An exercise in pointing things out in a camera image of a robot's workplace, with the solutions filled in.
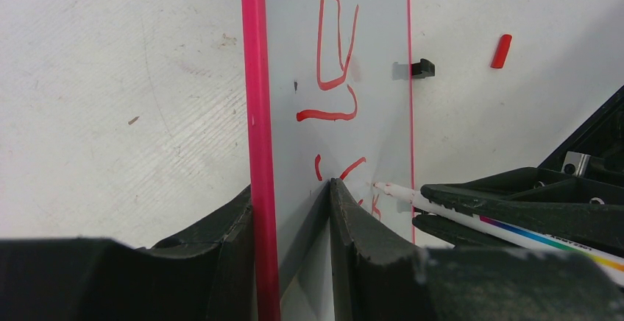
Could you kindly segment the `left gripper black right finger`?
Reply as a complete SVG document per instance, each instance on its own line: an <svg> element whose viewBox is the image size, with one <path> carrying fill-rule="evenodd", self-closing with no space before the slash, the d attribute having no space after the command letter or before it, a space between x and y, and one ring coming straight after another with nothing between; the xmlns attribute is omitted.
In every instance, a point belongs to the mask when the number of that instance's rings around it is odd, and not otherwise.
<svg viewBox="0 0 624 321"><path fill-rule="evenodd" d="M423 249L329 183L337 320L621 320L623 293L579 253Z"/></svg>

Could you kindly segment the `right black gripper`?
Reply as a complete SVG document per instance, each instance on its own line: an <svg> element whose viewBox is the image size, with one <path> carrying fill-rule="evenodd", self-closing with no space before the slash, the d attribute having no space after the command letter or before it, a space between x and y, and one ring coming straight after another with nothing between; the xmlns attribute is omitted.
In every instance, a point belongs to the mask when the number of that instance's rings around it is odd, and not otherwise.
<svg viewBox="0 0 624 321"><path fill-rule="evenodd" d="M426 184L427 200L623 256L623 89L539 164L467 183Z"/></svg>

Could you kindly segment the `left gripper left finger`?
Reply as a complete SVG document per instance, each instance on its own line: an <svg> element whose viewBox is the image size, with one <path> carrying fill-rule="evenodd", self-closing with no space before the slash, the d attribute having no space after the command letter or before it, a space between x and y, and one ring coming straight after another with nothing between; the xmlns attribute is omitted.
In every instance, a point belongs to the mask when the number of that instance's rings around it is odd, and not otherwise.
<svg viewBox="0 0 624 321"><path fill-rule="evenodd" d="M3 320L250 320L251 191L159 241L1 241Z"/></svg>

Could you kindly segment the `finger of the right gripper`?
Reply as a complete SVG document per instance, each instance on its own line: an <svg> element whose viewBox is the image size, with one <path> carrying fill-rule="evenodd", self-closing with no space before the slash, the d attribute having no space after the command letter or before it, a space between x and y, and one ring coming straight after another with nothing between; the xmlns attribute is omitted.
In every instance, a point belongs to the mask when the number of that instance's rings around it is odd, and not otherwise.
<svg viewBox="0 0 624 321"><path fill-rule="evenodd" d="M412 219L415 228L458 247L517 247L508 241L470 229L433 214L419 214Z"/></svg>

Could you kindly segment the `red capped whiteboard marker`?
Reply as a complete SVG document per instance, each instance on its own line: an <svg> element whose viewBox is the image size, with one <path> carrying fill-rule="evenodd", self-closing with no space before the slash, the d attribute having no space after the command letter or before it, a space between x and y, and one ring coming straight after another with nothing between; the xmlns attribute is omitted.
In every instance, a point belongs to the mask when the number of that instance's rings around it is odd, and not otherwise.
<svg viewBox="0 0 624 321"><path fill-rule="evenodd" d="M486 216L463 214L453 208L427 201L419 191L394 183L376 182L373 187L398 200L408 202L429 214L444 217L464 227L502 239L517 246L532 250L574 251L592 259L619 286L623 286L623 258L601 250L570 241L558 236L537 233L523 227L511 225Z"/></svg>

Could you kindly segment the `red marker cap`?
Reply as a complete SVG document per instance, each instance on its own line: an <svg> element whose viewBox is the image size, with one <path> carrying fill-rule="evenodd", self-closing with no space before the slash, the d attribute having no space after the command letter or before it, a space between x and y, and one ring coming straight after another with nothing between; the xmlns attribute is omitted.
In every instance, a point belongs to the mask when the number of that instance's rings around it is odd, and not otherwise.
<svg viewBox="0 0 624 321"><path fill-rule="evenodd" d="M493 69L502 69L505 65L506 58L508 56L509 49L511 47L512 36L510 34L504 34L500 37L497 48L495 49L494 56L490 67Z"/></svg>

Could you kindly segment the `pink framed whiteboard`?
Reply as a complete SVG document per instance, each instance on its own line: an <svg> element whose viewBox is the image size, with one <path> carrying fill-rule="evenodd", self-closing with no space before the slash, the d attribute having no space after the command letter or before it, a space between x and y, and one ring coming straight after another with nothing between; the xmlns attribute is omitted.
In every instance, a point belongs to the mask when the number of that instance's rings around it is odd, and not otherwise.
<svg viewBox="0 0 624 321"><path fill-rule="evenodd" d="M411 0L241 0L259 320L409 320Z"/></svg>

